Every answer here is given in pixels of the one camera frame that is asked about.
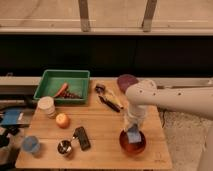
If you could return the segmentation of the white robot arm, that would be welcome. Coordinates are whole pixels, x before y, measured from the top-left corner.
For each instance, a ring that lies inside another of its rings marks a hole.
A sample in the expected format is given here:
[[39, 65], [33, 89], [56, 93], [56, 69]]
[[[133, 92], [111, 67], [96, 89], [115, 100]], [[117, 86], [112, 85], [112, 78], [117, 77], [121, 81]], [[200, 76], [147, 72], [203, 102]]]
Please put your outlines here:
[[153, 80], [145, 79], [126, 89], [129, 102], [125, 116], [125, 129], [141, 125], [147, 106], [195, 114], [212, 121], [201, 153], [197, 171], [213, 171], [213, 87], [158, 89]]

